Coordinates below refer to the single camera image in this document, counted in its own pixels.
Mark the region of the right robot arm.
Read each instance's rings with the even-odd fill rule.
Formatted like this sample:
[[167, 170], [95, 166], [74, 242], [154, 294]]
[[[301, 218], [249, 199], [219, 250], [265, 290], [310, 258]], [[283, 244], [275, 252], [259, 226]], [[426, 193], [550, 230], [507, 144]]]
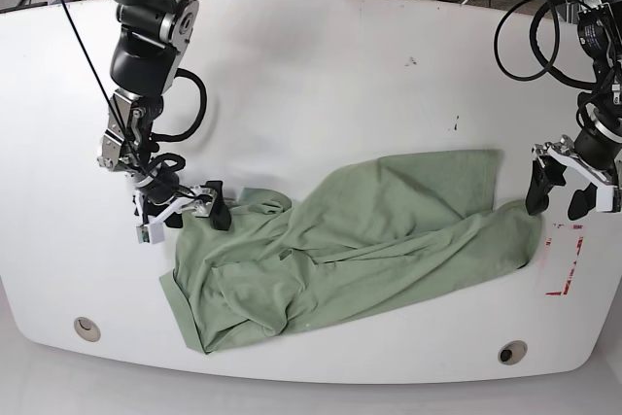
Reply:
[[[231, 215], [223, 184], [208, 181], [192, 188], [181, 184], [182, 156], [164, 153], [163, 143], [181, 143], [201, 126], [207, 111], [202, 80], [180, 66], [190, 43], [199, 4], [196, 0], [114, 0], [121, 34], [112, 56], [110, 76], [117, 89], [109, 100], [108, 126], [98, 163], [128, 175], [134, 189], [139, 238], [154, 243], [165, 227], [180, 228], [185, 211], [227, 231]], [[153, 130], [162, 114], [165, 91], [178, 78], [198, 89], [199, 108], [190, 127], [178, 134]]]

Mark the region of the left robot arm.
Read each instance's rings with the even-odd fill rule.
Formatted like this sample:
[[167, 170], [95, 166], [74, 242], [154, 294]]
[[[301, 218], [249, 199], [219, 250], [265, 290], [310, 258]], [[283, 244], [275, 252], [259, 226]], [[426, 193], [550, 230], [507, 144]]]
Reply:
[[[528, 76], [534, 81], [552, 76], [564, 86], [578, 90], [575, 119], [580, 128], [575, 138], [562, 136], [557, 142], [533, 147], [530, 186], [525, 199], [529, 215], [543, 213], [549, 193], [566, 183], [567, 169], [584, 177], [588, 185], [577, 190], [568, 217], [577, 221], [590, 212], [618, 213], [621, 210], [621, 0], [542, 0], [529, 31], [531, 51], [540, 70]], [[555, 65], [560, 46], [549, 56], [538, 41], [545, 15], [555, 15], [559, 6], [575, 6], [579, 46], [591, 59], [595, 79], [573, 79]]]

